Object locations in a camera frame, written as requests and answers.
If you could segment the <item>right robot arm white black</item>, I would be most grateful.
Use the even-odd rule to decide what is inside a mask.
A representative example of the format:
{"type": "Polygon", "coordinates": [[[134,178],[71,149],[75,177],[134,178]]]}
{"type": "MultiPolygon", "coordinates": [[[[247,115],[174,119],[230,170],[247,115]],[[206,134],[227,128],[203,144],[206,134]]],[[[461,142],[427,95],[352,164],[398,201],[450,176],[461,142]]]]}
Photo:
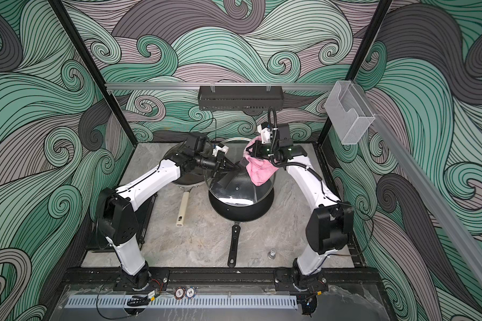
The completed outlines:
{"type": "Polygon", "coordinates": [[[284,169],[297,183],[311,209],[305,231],[307,246],[293,262],[293,285],[304,291],[306,283],[320,273],[326,259],[347,245],[354,210],[327,187],[305,149],[293,144],[287,124],[264,122],[257,126],[257,132],[257,138],[244,151],[252,183],[261,186],[279,169],[284,169]]]}

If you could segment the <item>pink microfibre cloth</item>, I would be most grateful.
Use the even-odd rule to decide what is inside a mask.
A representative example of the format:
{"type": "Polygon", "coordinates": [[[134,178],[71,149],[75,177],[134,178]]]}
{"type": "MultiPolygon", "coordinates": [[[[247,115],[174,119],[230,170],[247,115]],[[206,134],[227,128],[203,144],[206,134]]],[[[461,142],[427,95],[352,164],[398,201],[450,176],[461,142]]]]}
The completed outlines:
{"type": "Polygon", "coordinates": [[[247,148],[251,147],[256,141],[261,141],[261,138],[257,136],[245,146],[243,157],[248,161],[246,170],[250,180],[255,186],[261,186],[278,171],[278,168],[273,166],[269,160],[256,159],[249,155],[247,148]]]}

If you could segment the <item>glass lid of black pan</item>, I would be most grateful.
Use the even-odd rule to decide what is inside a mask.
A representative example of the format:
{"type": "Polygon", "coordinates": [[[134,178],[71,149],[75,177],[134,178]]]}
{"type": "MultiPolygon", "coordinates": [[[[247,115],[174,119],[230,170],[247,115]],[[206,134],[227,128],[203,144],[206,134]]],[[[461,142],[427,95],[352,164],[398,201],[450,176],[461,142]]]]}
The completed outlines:
{"type": "Polygon", "coordinates": [[[247,207],[261,202],[273,191],[275,175],[261,186],[255,185],[246,170],[243,153],[250,144],[248,138],[226,139],[221,142],[228,147],[226,158],[238,166],[238,171],[226,172],[206,170],[205,182],[209,192],[222,203],[235,207],[247,207]]]}

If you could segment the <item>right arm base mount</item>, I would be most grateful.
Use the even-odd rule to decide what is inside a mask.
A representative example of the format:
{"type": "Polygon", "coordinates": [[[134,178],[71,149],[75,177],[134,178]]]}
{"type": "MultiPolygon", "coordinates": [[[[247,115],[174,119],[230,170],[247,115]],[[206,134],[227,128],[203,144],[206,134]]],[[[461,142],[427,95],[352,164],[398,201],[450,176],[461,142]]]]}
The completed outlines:
{"type": "Polygon", "coordinates": [[[281,267],[273,272],[274,286],[277,291],[288,292],[327,292],[327,280],[322,272],[302,275],[297,267],[281,267]]]}

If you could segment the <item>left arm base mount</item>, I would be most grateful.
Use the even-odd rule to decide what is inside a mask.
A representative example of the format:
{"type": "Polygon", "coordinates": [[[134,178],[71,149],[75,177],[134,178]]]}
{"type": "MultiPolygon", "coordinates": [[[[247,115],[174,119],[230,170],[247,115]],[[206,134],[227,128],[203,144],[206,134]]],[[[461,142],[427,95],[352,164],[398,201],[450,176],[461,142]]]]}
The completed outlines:
{"type": "Polygon", "coordinates": [[[115,282],[114,291],[120,292],[148,292],[149,290],[166,290],[170,279],[170,271],[163,268],[151,267],[144,269],[134,276],[120,270],[115,282]]]}

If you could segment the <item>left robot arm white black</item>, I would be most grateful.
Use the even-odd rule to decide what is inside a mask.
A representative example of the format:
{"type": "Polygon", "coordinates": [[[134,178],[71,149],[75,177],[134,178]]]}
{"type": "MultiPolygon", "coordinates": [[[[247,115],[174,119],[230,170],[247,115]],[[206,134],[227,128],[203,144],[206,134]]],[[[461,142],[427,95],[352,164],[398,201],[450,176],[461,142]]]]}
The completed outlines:
{"type": "Polygon", "coordinates": [[[196,168],[214,176],[236,173],[240,167],[226,157],[228,147],[210,144],[205,134],[192,132],[176,146],[175,151],[139,178],[116,189],[105,188],[99,193],[96,206],[97,230],[104,235],[119,259],[124,278],[135,291],[146,289],[151,280],[149,265],[137,240],[139,223],[136,212],[149,198],[196,168]]]}

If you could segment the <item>glass lid of brown pan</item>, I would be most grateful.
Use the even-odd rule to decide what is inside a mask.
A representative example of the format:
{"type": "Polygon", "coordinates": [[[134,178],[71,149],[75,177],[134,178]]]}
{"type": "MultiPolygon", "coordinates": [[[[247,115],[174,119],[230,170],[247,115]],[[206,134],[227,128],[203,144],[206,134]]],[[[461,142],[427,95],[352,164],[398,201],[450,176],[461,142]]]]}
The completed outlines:
{"type": "Polygon", "coordinates": [[[179,143],[164,154],[164,160],[173,161],[180,169],[180,176],[173,181],[173,184],[182,187],[191,187],[205,182],[204,170],[195,166],[190,168],[190,159],[184,155],[185,143],[179,143]]]}

